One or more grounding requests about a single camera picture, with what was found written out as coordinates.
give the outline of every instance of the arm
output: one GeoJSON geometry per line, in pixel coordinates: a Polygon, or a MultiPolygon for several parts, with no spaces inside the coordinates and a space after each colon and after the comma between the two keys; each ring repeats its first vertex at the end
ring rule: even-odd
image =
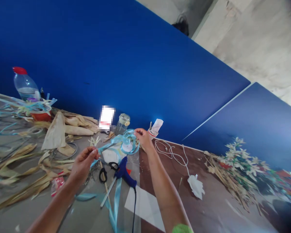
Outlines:
{"type": "Polygon", "coordinates": [[[148,155],[153,188],[166,232],[172,232],[178,224],[192,228],[179,194],[162,165],[149,133],[139,128],[135,129],[135,135],[148,155]]]}
{"type": "Polygon", "coordinates": [[[86,180],[90,166],[99,154],[95,147],[85,148],[75,159],[71,175],[60,188],[44,212],[34,221],[26,233],[52,233],[57,229],[80,186],[86,180]]]}

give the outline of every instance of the blue wall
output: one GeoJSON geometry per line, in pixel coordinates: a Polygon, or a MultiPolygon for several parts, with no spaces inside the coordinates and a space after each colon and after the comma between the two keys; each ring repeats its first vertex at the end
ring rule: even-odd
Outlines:
{"type": "Polygon", "coordinates": [[[0,93],[18,96],[13,66],[56,107],[111,105],[131,128],[161,118],[159,137],[177,143],[250,84],[134,0],[0,0],[0,93]]]}
{"type": "Polygon", "coordinates": [[[252,156],[291,171],[291,106],[258,83],[218,112],[183,142],[224,155],[224,145],[243,138],[252,156]]]}

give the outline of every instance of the white paper sheet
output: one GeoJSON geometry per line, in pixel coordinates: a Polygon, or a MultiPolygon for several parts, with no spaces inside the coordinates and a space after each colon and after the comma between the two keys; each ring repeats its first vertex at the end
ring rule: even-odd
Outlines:
{"type": "MultiPolygon", "coordinates": [[[[136,215],[146,220],[148,223],[165,232],[161,212],[158,207],[157,199],[152,194],[136,186],[136,215]]],[[[125,208],[134,212],[135,192],[130,188],[125,203],[125,208]]]]}

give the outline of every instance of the white cable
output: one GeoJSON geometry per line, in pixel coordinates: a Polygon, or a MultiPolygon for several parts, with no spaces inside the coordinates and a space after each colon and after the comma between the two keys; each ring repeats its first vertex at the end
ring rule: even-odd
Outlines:
{"type": "Polygon", "coordinates": [[[156,139],[156,140],[155,140],[155,149],[156,149],[156,151],[157,151],[158,153],[161,153],[161,154],[166,155],[166,156],[167,156],[168,158],[170,158],[170,159],[174,158],[174,159],[175,159],[175,160],[176,160],[180,165],[182,165],[182,166],[184,166],[184,167],[187,168],[188,175],[190,176],[189,169],[188,169],[188,162],[189,162],[189,160],[188,160],[188,158],[187,158],[187,155],[185,154],[184,145],[182,145],[182,147],[183,147],[183,152],[184,152],[184,155],[185,155],[185,157],[186,157],[186,159],[187,159],[187,162],[184,161],[184,159],[183,159],[183,157],[182,157],[181,155],[178,155],[178,154],[175,154],[175,153],[172,152],[172,148],[173,148],[173,147],[174,147],[174,146],[171,146],[168,142],[166,142],[166,141],[164,141],[164,140],[161,140],[161,139],[156,139]],[[162,142],[159,142],[159,141],[162,141],[162,142],[166,143],[166,144],[169,146],[169,153],[167,152],[167,147],[166,147],[166,145],[163,144],[162,142]],[[160,144],[162,144],[163,146],[165,146],[165,150],[166,150],[166,152],[161,151],[161,150],[158,148],[157,143],[160,143],[160,144]],[[180,163],[180,162],[176,159],[175,155],[177,155],[177,156],[179,156],[180,158],[182,158],[184,164],[180,163]]]}

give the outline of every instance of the blue glue gun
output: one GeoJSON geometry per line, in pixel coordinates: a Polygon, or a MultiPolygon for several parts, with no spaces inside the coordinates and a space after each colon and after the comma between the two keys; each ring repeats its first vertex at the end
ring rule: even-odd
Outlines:
{"type": "Polygon", "coordinates": [[[132,187],[135,188],[137,185],[137,181],[133,180],[127,170],[126,170],[126,164],[127,164],[127,156],[125,156],[122,161],[119,164],[119,169],[115,172],[114,176],[119,179],[119,178],[123,178],[126,183],[132,187]]]}

